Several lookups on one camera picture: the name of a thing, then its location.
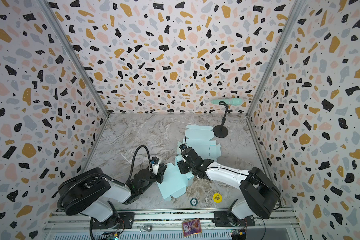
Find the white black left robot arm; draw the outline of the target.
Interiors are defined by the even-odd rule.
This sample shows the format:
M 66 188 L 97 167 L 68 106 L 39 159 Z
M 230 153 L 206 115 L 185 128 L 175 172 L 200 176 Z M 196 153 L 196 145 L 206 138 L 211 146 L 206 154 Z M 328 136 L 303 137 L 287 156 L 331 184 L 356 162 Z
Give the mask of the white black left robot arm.
M 58 209 L 68 216 L 89 216 L 110 227 L 120 218 L 110 199 L 124 205 L 133 203 L 153 183 L 163 182 L 166 169 L 163 164 L 153 170 L 143 169 L 124 184 L 104 174 L 102 169 L 94 168 L 59 186 Z

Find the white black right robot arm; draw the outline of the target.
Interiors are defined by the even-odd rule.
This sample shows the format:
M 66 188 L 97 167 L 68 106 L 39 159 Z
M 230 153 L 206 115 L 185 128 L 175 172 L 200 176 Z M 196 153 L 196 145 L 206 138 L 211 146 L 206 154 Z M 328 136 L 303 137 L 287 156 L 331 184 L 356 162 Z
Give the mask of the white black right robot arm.
M 179 149 L 183 160 L 178 162 L 178 167 L 182 174 L 190 172 L 200 179 L 227 184 L 240 190 L 244 196 L 240 201 L 235 200 L 224 216 L 215 221 L 216 224 L 240 226 L 245 218 L 253 215 L 265 220 L 270 218 L 280 202 L 281 193 L 262 170 L 256 167 L 237 170 L 211 159 L 202 159 L 186 144 L 180 145 Z

